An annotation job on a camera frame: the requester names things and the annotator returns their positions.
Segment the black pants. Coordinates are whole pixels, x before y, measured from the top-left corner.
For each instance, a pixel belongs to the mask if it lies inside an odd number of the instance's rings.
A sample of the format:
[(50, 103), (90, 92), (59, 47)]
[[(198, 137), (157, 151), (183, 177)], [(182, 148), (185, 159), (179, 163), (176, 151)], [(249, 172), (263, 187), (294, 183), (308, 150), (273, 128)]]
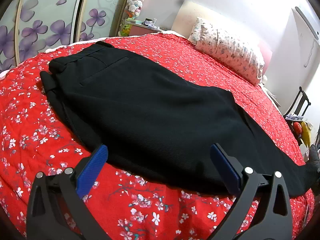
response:
[(319, 165), (299, 166), (234, 100), (198, 86), (128, 50), (97, 42), (58, 57), (40, 78), (60, 120), (89, 151), (147, 180), (202, 194), (227, 188), (210, 159), (217, 143), (242, 166), (282, 173), (291, 197), (319, 179)]

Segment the red floral bedspread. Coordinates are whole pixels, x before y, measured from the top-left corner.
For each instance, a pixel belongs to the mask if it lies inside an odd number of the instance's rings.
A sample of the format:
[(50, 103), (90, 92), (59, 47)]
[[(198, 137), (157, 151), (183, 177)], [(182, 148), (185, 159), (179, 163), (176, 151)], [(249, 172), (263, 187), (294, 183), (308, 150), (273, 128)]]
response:
[[(274, 143), (296, 164), (304, 164), (287, 123), (264, 91), (197, 51), (186, 38), (166, 31), (105, 42), (143, 55), (197, 85), (232, 92)], [(37, 172), (60, 174), (89, 155), (56, 117), (40, 81), (40, 71), (52, 59), (88, 46), (78, 42), (48, 49), (1, 79), (1, 206), (22, 234)], [(235, 199), (170, 188), (107, 164), (83, 200), (112, 239), (206, 239)]]

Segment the yellow toy on chair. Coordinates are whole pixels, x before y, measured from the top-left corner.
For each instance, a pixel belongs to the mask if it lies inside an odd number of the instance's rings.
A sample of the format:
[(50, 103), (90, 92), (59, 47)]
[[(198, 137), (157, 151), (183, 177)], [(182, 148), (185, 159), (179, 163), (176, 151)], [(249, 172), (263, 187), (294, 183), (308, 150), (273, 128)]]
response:
[(311, 146), (311, 130), (308, 127), (306, 122), (301, 122), (301, 127), (302, 127), (302, 141), (304, 142), (304, 145), (307, 148), (310, 148)]

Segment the red item on chair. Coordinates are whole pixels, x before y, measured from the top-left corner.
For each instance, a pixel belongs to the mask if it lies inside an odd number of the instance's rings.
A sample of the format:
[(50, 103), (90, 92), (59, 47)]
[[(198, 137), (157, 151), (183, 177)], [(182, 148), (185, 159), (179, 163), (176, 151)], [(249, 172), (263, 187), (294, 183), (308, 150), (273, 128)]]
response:
[(294, 122), (292, 124), (292, 127), (293, 127), (293, 130), (297, 136), (300, 136), (302, 134), (303, 130), (302, 130), (302, 126), (301, 126), (300, 122)]

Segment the black wooden chair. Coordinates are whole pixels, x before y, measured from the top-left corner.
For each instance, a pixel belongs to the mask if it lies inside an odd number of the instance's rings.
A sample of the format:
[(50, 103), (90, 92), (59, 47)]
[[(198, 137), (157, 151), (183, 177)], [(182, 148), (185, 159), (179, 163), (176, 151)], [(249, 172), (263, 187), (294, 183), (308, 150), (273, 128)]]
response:
[[(296, 108), (294, 111), (293, 110), (293, 107), (295, 106), (298, 98), (300, 98)], [(304, 108), (304, 111), (302, 112), (301, 115), (300, 114), (300, 111), (304, 105), (304, 102), (307, 103), (306, 107)], [(293, 124), (295, 122), (302, 122), (302, 119), (298, 120), (297, 118), (295, 119), (290, 119), (290, 115), (296, 115), (296, 116), (301, 116), (302, 118), (304, 117), (304, 114), (306, 113), (306, 110), (308, 109), (308, 107), (311, 105), (311, 102), (306, 94), (306, 92), (304, 92), (304, 90), (302, 89), (302, 87), (300, 86), (299, 87), (299, 91), (298, 91), (298, 94), (296, 95), (292, 105), (290, 106), (290, 108), (287, 110), (287, 112), (283, 115), (283, 118), (285, 119), (290, 131), (292, 132), (293, 136), (295, 137), (295, 139), (297, 140), (298, 142), (298, 145), (300, 146), (303, 141), (302, 141), (302, 135), (301, 134), (298, 134), (295, 129), (294, 129), (294, 126)]]

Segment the floral white pillow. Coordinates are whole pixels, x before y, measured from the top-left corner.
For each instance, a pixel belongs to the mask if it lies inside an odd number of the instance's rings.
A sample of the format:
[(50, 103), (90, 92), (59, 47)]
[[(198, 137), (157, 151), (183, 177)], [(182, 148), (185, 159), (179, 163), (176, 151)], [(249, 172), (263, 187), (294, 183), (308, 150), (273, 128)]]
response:
[(233, 29), (198, 17), (188, 40), (251, 84), (261, 83), (265, 61), (260, 48)]

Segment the wardrobe with purple flowers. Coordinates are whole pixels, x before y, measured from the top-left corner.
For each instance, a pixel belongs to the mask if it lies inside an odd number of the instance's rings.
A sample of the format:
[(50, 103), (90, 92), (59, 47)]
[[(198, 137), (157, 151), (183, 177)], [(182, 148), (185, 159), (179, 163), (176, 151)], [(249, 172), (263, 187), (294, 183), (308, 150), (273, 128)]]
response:
[(125, 0), (10, 0), (1, 17), (1, 71), (46, 49), (115, 35)]

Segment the left nightstand with clutter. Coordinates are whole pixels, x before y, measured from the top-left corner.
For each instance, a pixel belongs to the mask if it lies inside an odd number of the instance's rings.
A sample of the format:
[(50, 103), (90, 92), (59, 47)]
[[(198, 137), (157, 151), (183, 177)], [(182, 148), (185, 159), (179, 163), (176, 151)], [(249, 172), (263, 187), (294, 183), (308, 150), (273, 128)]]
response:
[(129, 36), (142, 36), (151, 33), (159, 33), (162, 31), (162, 29), (159, 29), (158, 27), (149, 27), (140, 21), (126, 19), (125, 24), (131, 25)]

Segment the beige pink headboard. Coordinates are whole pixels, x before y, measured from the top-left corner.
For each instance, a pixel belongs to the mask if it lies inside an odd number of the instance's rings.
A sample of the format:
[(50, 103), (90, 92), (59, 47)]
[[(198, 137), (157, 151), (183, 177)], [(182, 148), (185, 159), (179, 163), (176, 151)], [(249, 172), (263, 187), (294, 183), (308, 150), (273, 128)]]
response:
[(188, 38), (199, 15), (198, 6), (193, 1), (184, 1), (176, 15), (171, 30)]

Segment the stuffed toy stack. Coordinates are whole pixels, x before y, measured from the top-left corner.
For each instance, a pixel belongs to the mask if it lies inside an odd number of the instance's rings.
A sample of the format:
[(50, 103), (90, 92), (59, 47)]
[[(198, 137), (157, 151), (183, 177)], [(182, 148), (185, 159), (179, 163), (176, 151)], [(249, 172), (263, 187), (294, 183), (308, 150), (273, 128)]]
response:
[(117, 35), (121, 37), (129, 36), (131, 26), (137, 23), (145, 0), (125, 0), (120, 12), (117, 27)]

